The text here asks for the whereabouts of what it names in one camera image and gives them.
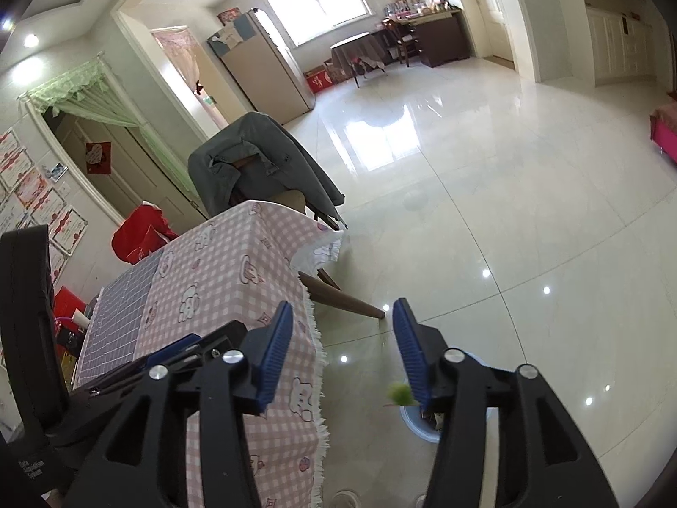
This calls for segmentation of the beige refrigerator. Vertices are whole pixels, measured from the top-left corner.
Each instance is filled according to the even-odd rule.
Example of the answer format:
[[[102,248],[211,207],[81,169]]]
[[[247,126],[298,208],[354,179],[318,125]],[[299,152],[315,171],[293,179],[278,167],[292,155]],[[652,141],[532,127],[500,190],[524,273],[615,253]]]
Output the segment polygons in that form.
[[[287,124],[314,109],[316,96],[265,11],[231,8],[218,19],[208,44],[255,110]]]

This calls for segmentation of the dark wooden desk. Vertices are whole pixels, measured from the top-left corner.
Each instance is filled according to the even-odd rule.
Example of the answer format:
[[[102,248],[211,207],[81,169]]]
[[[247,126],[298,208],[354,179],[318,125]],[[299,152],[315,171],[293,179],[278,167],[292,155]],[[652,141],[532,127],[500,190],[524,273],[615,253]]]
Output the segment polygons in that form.
[[[429,68],[471,56],[460,9],[418,17],[410,22],[421,62]]]

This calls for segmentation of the red cardboard box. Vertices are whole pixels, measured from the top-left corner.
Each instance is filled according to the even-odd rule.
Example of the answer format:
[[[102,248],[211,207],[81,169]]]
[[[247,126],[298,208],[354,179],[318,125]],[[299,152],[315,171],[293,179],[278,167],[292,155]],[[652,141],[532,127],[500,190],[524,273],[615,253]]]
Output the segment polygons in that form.
[[[304,76],[313,94],[324,92],[335,85],[332,75],[329,74],[325,66],[317,66],[306,71]]]

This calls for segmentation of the green door curtain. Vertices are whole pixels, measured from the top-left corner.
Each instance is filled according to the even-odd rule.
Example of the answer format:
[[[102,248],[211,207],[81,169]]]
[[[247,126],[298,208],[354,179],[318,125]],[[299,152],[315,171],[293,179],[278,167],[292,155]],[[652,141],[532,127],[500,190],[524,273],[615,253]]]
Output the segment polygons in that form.
[[[126,101],[123,89],[100,55],[30,88],[24,99],[41,113],[52,108],[54,116],[69,113],[105,125],[137,129],[141,134],[142,148],[189,204],[196,210],[201,209],[197,192],[188,176],[187,165],[161,139],[154,126],[142,117],[134,104]]]

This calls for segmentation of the blue plastic trash bucket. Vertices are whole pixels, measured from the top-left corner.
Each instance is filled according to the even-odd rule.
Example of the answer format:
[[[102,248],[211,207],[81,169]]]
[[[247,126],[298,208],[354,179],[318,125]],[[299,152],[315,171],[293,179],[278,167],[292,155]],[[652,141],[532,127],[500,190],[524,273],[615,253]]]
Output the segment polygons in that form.
[[[418,406],[400,406],[399,415],[413,435],[427,443],[435,445],[440,443],[442,432],[421,416]]]

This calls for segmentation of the chair with grey jacket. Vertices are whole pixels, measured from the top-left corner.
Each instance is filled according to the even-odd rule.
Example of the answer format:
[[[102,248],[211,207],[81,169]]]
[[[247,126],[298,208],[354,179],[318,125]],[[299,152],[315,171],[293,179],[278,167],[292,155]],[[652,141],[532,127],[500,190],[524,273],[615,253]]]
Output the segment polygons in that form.
[[[250,111],[195,149],[188,174],[211,217],[247,199],[299,191],[325,223],[343,218],[345,196],[309,152],[266,113]]]

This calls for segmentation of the wooden chair at desk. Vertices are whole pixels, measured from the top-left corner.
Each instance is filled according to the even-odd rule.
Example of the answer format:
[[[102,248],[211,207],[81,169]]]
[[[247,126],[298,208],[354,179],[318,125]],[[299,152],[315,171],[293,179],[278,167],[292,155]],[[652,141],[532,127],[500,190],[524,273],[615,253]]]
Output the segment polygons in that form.
[[[398,62],[410,66],[410,57],[419,53],[418,42],[412,29],[407,24],[402,24],[393,19],[384,19],[382,24],[395,39]]]

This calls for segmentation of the window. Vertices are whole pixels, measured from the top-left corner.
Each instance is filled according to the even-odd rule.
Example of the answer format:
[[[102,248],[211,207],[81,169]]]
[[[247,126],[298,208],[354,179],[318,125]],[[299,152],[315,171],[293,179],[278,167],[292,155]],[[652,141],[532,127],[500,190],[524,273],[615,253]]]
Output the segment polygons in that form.
[[[267,0],[295,46],[366,19],[366,0]]]

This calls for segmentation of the red covered chair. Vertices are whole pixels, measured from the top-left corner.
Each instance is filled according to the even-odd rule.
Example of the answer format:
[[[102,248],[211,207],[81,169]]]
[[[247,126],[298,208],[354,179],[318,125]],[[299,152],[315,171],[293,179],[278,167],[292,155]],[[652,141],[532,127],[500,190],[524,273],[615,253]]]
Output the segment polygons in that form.
[[[122,262],[135,265],[177,237],[163,211],[153,203],[142,202],[113,233],[111,247]]]

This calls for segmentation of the white wall cabinet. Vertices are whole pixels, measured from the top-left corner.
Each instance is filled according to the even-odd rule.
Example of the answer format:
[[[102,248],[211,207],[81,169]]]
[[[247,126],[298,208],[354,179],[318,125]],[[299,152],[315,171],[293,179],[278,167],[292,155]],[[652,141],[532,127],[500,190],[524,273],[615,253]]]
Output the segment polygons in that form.
[[[651,0],[584,0],[594,79],[600,84],[652,78],[670,53],[667,23]]]

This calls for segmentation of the white paper cup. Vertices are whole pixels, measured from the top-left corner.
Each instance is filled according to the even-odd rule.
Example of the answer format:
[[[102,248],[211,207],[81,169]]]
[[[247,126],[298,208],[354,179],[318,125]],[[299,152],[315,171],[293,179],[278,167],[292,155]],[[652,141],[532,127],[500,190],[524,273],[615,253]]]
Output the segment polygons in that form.
[[[74,324],[82,330],[86,330],[88,327],[90,327],[90,322],[91,320],[86,317],[86,315],[82,312],[79,311],[79,309],[74,310],[74,314],[72,314],[71,321],[74,322]]]

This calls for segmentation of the pink stool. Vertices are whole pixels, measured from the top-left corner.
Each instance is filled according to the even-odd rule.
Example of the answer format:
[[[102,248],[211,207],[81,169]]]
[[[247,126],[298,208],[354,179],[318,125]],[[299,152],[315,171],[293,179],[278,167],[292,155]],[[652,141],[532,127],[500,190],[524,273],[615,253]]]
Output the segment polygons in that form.
[[[649,116],[649,138],[677,162],[677,103],[671,102],[656,108]]]

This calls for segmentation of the award certificates on wall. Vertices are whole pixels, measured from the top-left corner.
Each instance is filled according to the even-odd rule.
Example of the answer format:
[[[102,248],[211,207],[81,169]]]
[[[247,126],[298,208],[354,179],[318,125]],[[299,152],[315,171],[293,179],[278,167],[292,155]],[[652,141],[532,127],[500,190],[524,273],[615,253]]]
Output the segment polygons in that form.
[[[38,225],[48,227],[52,280],[58,281],[82,241],[88,221],[52,181],[58,164],[44,173],[12,129],[1,134],[1,233]]]

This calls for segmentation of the round table dark cloth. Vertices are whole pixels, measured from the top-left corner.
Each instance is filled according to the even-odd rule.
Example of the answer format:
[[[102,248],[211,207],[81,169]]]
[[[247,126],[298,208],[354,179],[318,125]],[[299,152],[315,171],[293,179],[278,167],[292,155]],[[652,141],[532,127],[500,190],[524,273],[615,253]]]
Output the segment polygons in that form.
[[[365,77],[368,69],[385,72],[384,51],[369,32],[340,40],[330,53],[335,66],[350,74],[357,87],[358,77]]]

